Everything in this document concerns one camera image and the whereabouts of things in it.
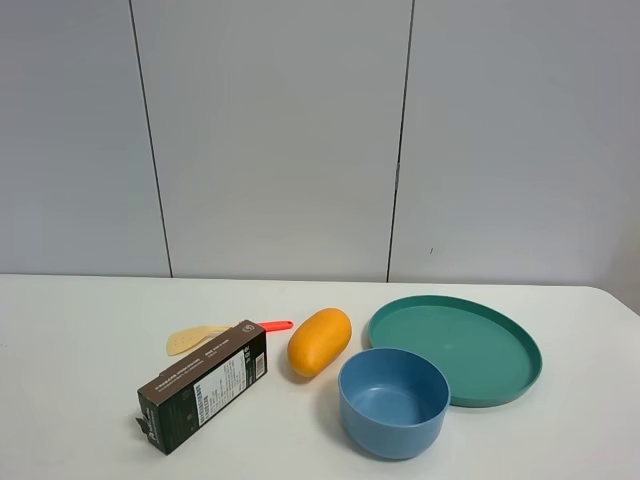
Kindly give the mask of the dark brown cardboard box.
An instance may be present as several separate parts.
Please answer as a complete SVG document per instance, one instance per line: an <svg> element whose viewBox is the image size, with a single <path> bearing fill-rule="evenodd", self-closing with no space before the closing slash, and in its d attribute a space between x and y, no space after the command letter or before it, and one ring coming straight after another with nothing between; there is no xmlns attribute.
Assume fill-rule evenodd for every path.
<svg viewBox="0 0 640 480"><path fill-rule="evenodd" d="M267 331L242 321L139 388L136 421L168 455L266 373Z"/></svg>

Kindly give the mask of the teal green round plate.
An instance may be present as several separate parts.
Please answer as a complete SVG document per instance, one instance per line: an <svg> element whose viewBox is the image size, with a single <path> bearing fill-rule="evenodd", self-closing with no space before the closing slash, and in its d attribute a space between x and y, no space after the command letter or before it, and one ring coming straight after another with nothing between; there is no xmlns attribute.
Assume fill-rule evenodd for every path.
<svg viewBox="0 0 640 480"><path fill-rule="evenodd" d="M524 395L543 360L531 335L506 315L466 299L417 295L381 307L368 325L374 348L399 348L446 377L451 404L497 407Z"/></svg>

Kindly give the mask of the orange yellow mango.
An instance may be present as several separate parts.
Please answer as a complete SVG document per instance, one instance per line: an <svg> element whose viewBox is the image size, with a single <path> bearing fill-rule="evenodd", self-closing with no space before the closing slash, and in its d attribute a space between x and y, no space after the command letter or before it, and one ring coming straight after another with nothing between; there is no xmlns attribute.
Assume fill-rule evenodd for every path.
<svg viewBox="0 0 640 480"><path fill-rule="evenodd" d="M352 324L345 312L337 308L320 310L290 338L288 363L299 376L313 378L345 350L351 336Z"/></svg>

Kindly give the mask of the blue plastic bowl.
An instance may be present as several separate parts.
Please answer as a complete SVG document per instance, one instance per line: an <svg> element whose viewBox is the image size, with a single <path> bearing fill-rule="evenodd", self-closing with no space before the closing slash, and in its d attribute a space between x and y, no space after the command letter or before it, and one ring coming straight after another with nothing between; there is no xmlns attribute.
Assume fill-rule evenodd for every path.
<svg viewBox="0 0 640 480"><path fill-rule="evenodd" d="M438 438L451 401L449 384L435 365L397 348L371 348L349 358L338 388L346 434L387 460L425 452Z"/></svg>

